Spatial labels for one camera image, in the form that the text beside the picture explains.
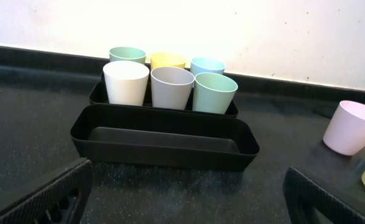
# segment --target white wall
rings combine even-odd
[[[365,90],[360,0],[0,0],[0,45],[94,57],[133,45],[218,58],[227,72]]]

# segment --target rectangular plastic container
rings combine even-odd
[[[70,134],[92,161],[242,171],[259,152],[238,119],[133,106],[87,106]]]
[[[104,80],[97,83],[95,85],[95,87],[93,88],[93,91],[90,94],[90,103],[91,104],[95,104],[95,103],[109,104],[108,92],[106,91],[106,85],[105,85]],[[226,110],[225,114],[215,114],[215,113],[205,113],[205,112],[192,111],[192,104],[193,104],[193,90],[190,93],[190,96],[189,96],[189,99],[188,99],[188,102],[187,102],[187,106],[185,107],[185,110],[174,110],[174,109],[165,109],[165,108],[156,108],[156,109],[158,109],[158,110],[168,110],[168,111],[184,111],[184,112],[196,113],[196,114],[210,114],[210,115],[225,116],[225,117],[231,117],[231,118],[237,117],[238,113],[239,113],[238,108],[234,104],[233,100],[232,100],[231,104],[229,105],[228,109]],[[143,107],[153,108],[152,107],[152,87],[151,87],[151,84],[149,82],[148,82],[147,87],[146,87]]]

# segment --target gray cup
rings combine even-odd
[[[184,110],[195,76],[177,67],[158,67],[150,72],[153,107]]]

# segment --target white cup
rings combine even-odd
[[[341,101],[323,137],[332,150],[352,156],[365,146],[365,105]]]
[[[103,67],[106,90],[112,104],[142,106],[149,68],[131,61],[115,61]]]
[[[153,107],[184,110],[195,76],[182,68],[157,67],[150,72]]]

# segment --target pink cup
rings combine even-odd
[[[365,105],[341,101],[323,137],[332,150],[352,156],[365,146]]]

